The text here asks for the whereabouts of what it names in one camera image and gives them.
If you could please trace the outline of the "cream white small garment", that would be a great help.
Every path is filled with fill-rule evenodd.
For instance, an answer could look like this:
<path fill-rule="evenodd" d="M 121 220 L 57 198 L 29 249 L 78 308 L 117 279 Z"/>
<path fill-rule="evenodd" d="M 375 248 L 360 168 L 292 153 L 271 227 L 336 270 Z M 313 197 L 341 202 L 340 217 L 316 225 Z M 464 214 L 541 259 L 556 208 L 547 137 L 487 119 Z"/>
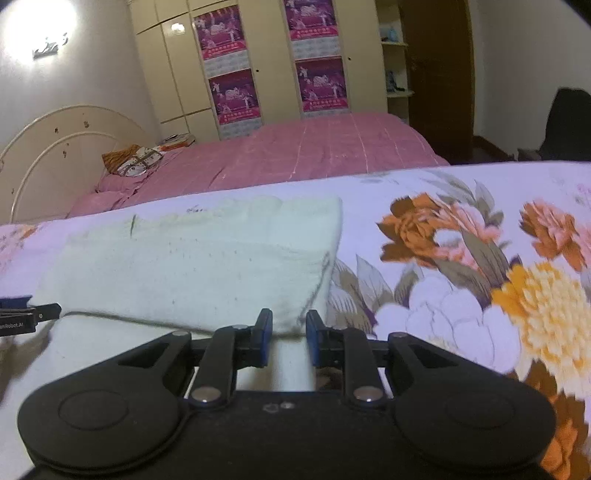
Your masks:
<path fill-rule="evenodd" d="M 247 388 L 308 390 L 304 314 L 324 309 L 342 233 L 339 198 L 256 197 L 157 219 L 132 215 L 1 230 L 1 293 L 56 303 L 74 364 L 99 360 L 134 333 L 200 335 L 273 312 L 273 364 Z"/>

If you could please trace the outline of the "cream arched headboard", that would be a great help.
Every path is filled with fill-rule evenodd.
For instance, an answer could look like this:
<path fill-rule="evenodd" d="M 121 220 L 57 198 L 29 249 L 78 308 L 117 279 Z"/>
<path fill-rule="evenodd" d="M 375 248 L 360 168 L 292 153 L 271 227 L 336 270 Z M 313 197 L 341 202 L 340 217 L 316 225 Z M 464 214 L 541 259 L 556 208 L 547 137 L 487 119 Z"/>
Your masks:
<path fill-rule="evenodd" d="M 72 105 L 21 130 L 1 152 L 1 223 L 38 223 L 67 216 L 104 173 L 102 155 L 154 136 L 106 107 Z"/>

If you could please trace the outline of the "lilac floral bed sheet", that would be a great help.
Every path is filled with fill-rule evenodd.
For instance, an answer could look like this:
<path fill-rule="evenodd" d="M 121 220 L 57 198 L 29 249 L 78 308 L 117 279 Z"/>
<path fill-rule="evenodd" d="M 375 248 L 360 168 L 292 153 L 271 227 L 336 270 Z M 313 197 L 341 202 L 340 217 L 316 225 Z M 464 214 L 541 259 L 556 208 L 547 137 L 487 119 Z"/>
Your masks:
<path fill-rule="evenodd" d="M 402 330 L 543 392 L 558 479 L 590 475 L 590 167 L 501 163 L 242 188 L 157 173 L 119 207 L 82 212 L 10 242 L 1 289 L 35 285 L 67 236 L 131 215 L 160 218 L 259 196 L 336 196 L 342 236 L 330 325 L 384 339 Z"/>

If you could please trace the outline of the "orange patterned pillow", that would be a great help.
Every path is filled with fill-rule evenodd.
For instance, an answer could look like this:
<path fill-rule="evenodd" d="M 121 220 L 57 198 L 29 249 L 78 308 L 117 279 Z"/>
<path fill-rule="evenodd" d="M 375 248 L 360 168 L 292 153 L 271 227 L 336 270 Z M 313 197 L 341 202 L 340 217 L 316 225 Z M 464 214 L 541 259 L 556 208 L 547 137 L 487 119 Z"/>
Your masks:
<path fill-rule="evenodd" d="M 121 177 L 136 177 L 144 174 L 159 163 L 164 154 L 179 148 L 191 146 L 195 137 L 188 134 L 175 134 L 158 143 L 155 147 L 144 147 L 137 144 L 118 151 L 101 155 L 106 171 Z"/>

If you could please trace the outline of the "black chair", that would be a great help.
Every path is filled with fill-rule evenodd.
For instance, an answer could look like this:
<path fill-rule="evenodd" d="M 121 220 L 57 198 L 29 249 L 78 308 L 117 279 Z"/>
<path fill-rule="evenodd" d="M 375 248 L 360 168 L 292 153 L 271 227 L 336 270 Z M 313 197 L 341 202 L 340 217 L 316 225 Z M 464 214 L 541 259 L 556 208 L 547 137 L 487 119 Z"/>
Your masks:
<path fill-rule="evenodd" d="M 560 88 L 553 100 L 545 138 L 537 150 L 518 150 L 519 161 L 590 160 L 591 96 L 582 89 Z"/>

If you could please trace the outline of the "pink checked bed cover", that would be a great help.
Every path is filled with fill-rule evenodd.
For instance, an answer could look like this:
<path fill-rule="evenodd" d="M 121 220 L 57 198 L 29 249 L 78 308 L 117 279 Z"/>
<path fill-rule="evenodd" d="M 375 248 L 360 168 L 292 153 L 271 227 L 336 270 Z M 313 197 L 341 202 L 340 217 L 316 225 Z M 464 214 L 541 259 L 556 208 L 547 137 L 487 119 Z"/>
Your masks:
<path fill-rule="evenodd" d="M 245 137 L 177 148 L 136 177 L 106 174 L 68 215 L 211 191 L 446 163 L 418 131 L 395 115 L 321 116 L 265 125 Z"/>

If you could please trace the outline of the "lower left magenta poster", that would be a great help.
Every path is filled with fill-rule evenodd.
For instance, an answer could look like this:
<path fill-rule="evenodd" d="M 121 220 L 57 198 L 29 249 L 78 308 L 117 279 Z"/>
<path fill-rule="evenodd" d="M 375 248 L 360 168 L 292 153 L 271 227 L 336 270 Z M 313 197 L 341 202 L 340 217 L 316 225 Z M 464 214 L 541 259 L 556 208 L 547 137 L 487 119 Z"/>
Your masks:
<path fill-rule="evenodd" d="M 250 69 L 208 80 L 221 140 L 252 134 L 263 125 L 259 99 Z"/>

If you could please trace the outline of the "magenta poster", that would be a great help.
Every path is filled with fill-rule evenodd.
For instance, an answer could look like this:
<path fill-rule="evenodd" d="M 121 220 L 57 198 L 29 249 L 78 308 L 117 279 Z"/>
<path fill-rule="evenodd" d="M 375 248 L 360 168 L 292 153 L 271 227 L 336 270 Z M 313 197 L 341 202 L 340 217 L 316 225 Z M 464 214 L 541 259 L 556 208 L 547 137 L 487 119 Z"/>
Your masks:
<path fill-rule="evenodd" d="M 300 60 L 295 67 L 304 118 L 349 112 L 346 75 L 341 57 Z"/>
<path fill-rule="evenodd" d="M 229 5 L 193 17 L 206 79 L 249 69 L 239 8 Z"/>
<path fill-rule="evenodd" d="M 296 61 L 341 55 L 332 0 L 284 0 L 283 8 Z"/>
<path fill-rule="evenodd" d="M 221 140 L 252 134 L 263 125 L 259 99 L 250 69 L 208 80 Z"/>

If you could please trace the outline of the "cream wardrobe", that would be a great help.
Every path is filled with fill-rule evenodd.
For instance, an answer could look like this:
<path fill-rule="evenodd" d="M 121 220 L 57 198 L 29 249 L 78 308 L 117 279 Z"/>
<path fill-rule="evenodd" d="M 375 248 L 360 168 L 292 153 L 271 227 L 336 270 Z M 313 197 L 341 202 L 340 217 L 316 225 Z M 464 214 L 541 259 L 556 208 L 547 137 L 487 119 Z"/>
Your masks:
<path fill-rule="evenodd" d="M 140 65 L 163 134 L 221 140 L 193 17 L 237 5 L 263 126 L 305 119 L 283 1 L 131 1 Z M 387 109 L 382 45 L 373 1 L 332 1 L 349 112 Z"/>

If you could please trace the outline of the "upper left magenta poster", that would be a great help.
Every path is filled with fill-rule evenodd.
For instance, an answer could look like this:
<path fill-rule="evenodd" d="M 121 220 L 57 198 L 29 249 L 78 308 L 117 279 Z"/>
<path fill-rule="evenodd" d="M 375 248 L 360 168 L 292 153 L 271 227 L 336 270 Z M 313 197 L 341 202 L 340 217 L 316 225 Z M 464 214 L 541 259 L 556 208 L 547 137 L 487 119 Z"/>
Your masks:
<path fill-rule="evenodd" d="M 249 69 L 239 8 L 229 5 L 193 17 L 206 79 Z"/>

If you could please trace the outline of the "dark brown wooden door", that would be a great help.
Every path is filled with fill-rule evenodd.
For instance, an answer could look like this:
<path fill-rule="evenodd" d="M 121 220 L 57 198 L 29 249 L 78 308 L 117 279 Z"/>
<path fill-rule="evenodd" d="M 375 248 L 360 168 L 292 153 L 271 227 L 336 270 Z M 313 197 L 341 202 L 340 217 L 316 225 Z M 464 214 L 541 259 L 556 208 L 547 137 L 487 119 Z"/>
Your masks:
<path fill-rule="evenodd" d="M 475 72 L 466 1 L 401 1 L 408 44 L 410 124 L 451 164 L 473 151 Z"/>

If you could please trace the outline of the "lower right magenta poster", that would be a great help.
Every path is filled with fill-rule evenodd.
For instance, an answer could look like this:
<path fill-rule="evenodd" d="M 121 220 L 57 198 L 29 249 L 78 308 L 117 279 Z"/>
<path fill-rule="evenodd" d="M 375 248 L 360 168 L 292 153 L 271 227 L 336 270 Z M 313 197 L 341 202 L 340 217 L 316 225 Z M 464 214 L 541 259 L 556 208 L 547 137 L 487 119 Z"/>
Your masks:
<path fill-rule="evenodd" d="M 300 60 L 295 67 L 304 118 L 349 112 L 346 75 L 341 57 Z"/>

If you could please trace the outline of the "cream corner shelf unit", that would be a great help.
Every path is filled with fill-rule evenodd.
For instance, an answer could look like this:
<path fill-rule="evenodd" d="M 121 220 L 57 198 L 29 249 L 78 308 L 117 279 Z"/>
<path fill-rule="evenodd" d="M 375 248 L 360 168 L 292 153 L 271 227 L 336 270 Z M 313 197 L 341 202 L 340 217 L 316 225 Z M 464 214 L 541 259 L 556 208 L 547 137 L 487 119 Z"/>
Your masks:
<path fill-rule="evenodd" d="M 409 101 L 414 91 L 409 83 L 409 44 L 404 32 L 402 3 L 380 0 L 376 2 L 376 8 L 384 57 L 388 112 L 409 124 Z"/>

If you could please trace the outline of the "upper right magenta poster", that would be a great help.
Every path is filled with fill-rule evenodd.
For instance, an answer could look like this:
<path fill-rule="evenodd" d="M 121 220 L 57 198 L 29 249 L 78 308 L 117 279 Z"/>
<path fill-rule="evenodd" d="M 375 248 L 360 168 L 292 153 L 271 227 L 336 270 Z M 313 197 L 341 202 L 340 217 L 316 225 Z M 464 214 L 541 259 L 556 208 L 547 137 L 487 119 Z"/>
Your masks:
<path fill-rule="evenodd" d="M 284 0 L 283 8 L 296 61 L 341 55 L 332 0 Z"/>

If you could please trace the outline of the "wall lamp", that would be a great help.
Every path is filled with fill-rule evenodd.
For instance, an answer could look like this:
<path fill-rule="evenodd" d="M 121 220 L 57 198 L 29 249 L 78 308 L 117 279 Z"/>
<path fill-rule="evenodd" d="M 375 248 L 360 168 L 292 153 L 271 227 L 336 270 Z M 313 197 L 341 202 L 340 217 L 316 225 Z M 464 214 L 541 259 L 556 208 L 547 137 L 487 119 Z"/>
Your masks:
<path fill-rule="evenodd" d="M 41 58 L 56 55 L 62 46 L 69 41 L 67 32 L 56 35 L 49 35 L 39 40 L 32 50 L 32 58 L 38 60 Z"/>

